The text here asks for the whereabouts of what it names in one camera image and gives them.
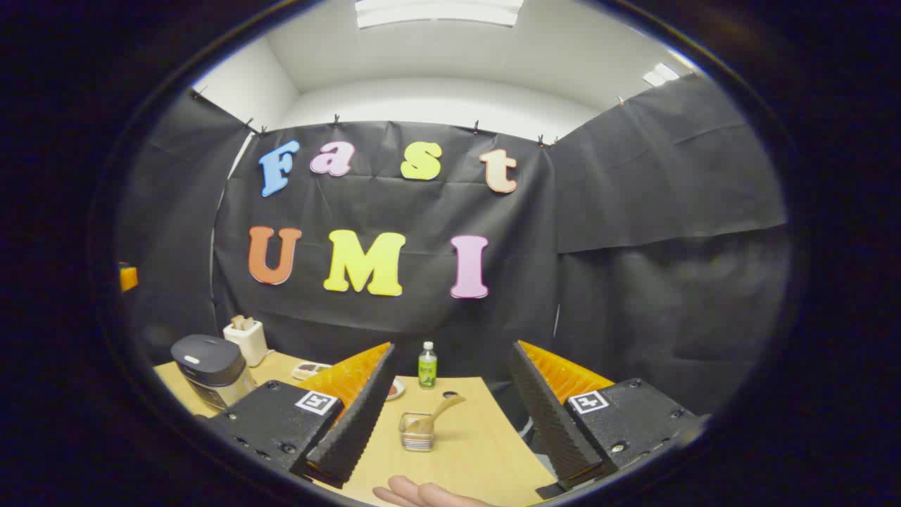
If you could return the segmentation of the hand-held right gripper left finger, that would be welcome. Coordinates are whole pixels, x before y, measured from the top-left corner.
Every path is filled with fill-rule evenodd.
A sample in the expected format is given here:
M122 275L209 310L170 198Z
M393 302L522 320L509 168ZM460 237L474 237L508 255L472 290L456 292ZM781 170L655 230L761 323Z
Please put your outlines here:
M386 342L299 383L261 383L231 407L197 420L268 468L341 488L369 444L395 378L395 344Z

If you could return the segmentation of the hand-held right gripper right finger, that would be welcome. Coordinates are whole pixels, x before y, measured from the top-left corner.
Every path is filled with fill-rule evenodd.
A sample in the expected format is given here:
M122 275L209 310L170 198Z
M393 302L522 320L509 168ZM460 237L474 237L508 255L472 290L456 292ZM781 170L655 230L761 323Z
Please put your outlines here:
M538 488L543 499L630 472L707 426L643 379L612 382L524 341L509 369L557 478Z

